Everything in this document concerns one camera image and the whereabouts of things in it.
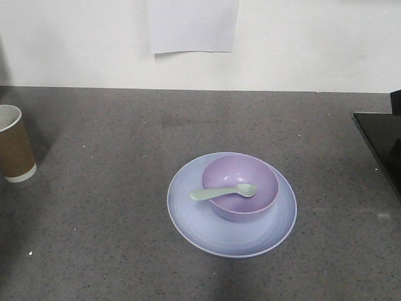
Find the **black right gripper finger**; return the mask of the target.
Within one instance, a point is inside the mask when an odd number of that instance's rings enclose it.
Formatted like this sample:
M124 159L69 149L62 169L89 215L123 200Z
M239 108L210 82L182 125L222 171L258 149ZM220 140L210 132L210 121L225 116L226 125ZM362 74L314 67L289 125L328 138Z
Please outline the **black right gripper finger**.
M390 101L393 115L401 115L401 90L390 93Z

